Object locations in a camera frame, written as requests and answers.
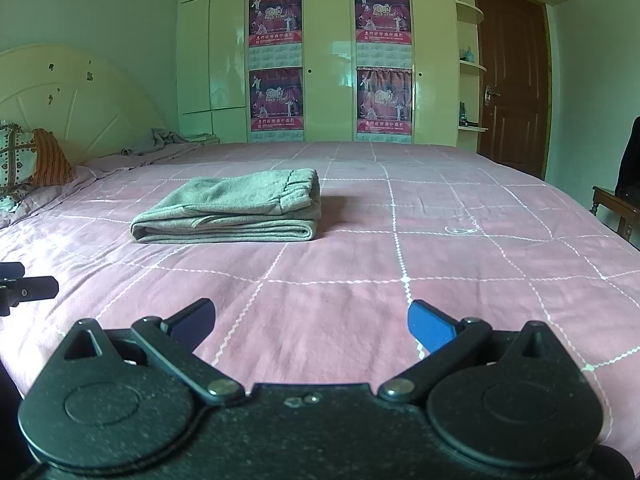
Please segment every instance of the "door handle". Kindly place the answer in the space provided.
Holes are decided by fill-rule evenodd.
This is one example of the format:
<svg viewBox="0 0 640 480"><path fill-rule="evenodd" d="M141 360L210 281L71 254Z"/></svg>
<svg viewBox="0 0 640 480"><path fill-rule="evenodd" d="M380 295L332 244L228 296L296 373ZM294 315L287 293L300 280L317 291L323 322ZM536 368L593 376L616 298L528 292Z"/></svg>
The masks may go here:
<svg viewBox="0 0 640 480"><path fill-rule="evenodd" d="M491 104L491 96L499 96L500 92L496 92L489 85L484 87L484 106L488 106Z"/></svg>

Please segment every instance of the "door frame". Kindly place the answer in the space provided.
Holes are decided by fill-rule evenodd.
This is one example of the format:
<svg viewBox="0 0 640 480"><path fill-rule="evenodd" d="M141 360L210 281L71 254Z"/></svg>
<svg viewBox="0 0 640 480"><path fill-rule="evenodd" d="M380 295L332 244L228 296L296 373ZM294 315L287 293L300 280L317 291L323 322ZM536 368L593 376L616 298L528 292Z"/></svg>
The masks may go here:
<svg viewBox="0 0 640 480"><path fill-rule="evenodd" d="M546 84L547 84L547 94L546 94L546 129L545 129L545 156L542 160L542 169L540 171L540 178L542 180L546 177L546 162L549 156L549 143L551 140L551 119L552 119L552 103L553 103L553 70L551 66L551 31L549 29L549 16L546 9L546 4L538 2L536 0L525 0L526 2L531 2L532 4L537 4L542 6L543 9L543 19L545 23L545 36L546 36ZM482 64L482 42L480 41L480 29L481 24L478 25L478 56L480 58L480 64ZM482 124L482 114L484 113L484 74L480 75L480 92L478 96L479 101L479 114L478 121L479 124ZM478 134L478 143L476 144L476 153L480 149L480 136L482 133Z"/></svg>

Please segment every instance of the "poster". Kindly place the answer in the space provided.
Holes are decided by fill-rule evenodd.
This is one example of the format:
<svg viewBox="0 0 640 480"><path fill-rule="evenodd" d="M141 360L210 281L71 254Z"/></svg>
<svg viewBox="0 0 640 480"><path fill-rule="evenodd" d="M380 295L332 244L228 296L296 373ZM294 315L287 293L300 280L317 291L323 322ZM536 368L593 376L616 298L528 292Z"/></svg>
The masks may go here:
<svg viewBox="0 0 640 480"><path fill-rule="evenodd" d="M302 0L248 0L249 70L302 66Z"/></svg>
<svg viewBox="0 0 640 480"><path fill-rule="evenodd" d="M302 140L302 69L253 70L249 83L252 140Z"/></svg>
<svg viewBox="0 0 640 480"><path fill-rule="evenodd" d="M358 140L369 140L367 134L387 134L407 136L410 142L412 79L411 70L358 68ZM375 140L405 142L395 137Z"/></svg>
<svg viewBox="0 0 640 480"><path fill-rule="evenodd" d="M356 0L356 42L411 45L410 0Z"/></svg>

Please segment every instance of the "rounded shelf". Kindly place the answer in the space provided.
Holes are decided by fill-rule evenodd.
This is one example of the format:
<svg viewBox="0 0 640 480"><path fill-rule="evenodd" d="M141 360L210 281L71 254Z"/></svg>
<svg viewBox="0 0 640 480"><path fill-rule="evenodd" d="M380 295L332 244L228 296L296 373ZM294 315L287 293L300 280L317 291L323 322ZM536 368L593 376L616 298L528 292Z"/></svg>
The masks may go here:
<svg viewBox="0 0 640 480"><path fill-rule="evenodd" d="M484 12L477 7L466 2L456 1L456 13L458 21L477 25L484 20Z"/></svg>
<svg viewBox="0 0 640 480"><path fill-rule="evenodd" d="M486 131L486 128L478 128L476 126L458 126L458 129L463 132L478 132L482 133Z"/></svg>
<svg viewBox="0 0 640 480"><path fill-rule="evenodd" d="M482 72L486 72L486 68L484 66L478 65L477 63L469 63L468 61L460 60L460 73L469 75L481 75Z"/></svg>

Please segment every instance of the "orange striped pillow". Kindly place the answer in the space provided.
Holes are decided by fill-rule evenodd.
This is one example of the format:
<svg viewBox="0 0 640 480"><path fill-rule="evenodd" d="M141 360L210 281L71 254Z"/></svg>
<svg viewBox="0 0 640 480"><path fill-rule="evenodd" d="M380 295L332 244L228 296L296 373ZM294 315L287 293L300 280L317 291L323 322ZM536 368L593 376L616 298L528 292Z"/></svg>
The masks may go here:
<svg viewBox="0 0 640 480"><path fill-rule="evenodd" d="M38 128L33 131L33 141L38 159L32 186L62 186L76 178L53 133Z"/></svg>

